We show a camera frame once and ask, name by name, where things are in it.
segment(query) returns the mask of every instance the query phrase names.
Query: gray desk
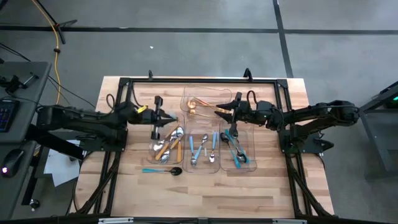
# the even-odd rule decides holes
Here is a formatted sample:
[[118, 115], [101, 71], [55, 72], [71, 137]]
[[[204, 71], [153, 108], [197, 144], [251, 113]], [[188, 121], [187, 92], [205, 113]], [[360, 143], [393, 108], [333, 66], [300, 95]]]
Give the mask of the gray desk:
[[[19, 89], [14, 94], [16, 97], [39, 101], [45, 82], [49, 76], [50, 68], [51, 64], [47, 62], [5, 62], [0, 65], [0, 75], [4, 77], [17, 75], [21, 81], [24, 81], [30, 77], [30, 72], [33, 72], [39, 79], [32, 82], [27, 89]], [[8, 96], [8, 94], [3, 88], [0, 88], [0, 98], [5, 96]], [[0, 133], [0, 162], [3, 162], [4, 157], [9, 151], [21, 146], [21, 142], [25, 138], [25, 134], [35, 113], [35, 103], [24, 100], [20, 101], [19, 110], [9, 132]], [[12, 215], [33, 157], [35, 143], [28, 142], [22, 149], [25, 151], [25, 154], [18, 173], [12, 178], [0, 176], [0, 220], [9, 219]]]

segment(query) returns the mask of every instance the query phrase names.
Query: computer mouse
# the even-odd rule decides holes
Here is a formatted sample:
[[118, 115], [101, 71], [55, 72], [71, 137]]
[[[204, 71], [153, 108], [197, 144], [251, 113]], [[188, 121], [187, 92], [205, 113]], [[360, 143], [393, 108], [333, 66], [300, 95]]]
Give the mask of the computer mouse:
[[1, 175], [3, 177], [14, 177], [18, 172], [23, 155], [24, 151], [21, 149], [13, 149], [8, 152], [1, 164]]

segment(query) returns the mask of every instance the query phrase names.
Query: wooden table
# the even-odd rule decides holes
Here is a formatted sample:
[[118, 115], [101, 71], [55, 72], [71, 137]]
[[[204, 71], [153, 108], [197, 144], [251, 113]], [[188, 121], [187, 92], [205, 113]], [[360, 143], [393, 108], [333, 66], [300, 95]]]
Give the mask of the wooden table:
[[[108, 112], [105, 97], [116, 96], [120, 77], [104, 77], [97, 110]], [[308, 106], [304, 80], [288, 79], [293, 109]], [[166, 113], [181, 112], [180, 101], [187, 84], [136, 83], [134, 89], [140, 104], [153, 107], [155, 95], [164, 99]], [[202, 84], [208, 88], [237, 91], [254, 90], [257, 100], [275, 104], [274, 88], [269, 84]], [[112, 216], [129, 217], [212, 217], [212, 218], [293, 218], [292, 199], [285, 158], [280, 153], [277, 133], [265, 127], [254, 128], [257, 169], [241, 175], [229, 175], [220, 169], [215, 174], [143, 174], [144, 167], [156, 167], [147, 161], [150, 127], [129, 125], [127, 147], [122, 154], [113, 201]], [[88, 200], [100, 179], [103, 152], [94, 152], [81, 167], [76, 187], [77, 205]], [[307, 184], [326, 211], [333, 213], [328, 184], [321, 160], [304, 154]], [[104, 191], [102, 207], [108, 189]], [[302, 193], [298, 190], [300, 208], [304, 211]]]

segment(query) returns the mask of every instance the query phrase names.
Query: white paper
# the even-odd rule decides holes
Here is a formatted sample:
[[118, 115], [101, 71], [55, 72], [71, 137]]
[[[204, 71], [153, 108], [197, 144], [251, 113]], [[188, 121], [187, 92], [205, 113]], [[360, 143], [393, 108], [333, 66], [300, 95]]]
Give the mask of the white paper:
[[[76, 145], [80, 143], [80, 141], [77, 140], [68, 140], [68, 142]], [[80, 165], [77, 159], [71, 161], [68, 156], [50, 149], [44, 167], [44, 174], [52, 174], [54, 186], [58, 186], [78, 177], [79, 172]]]

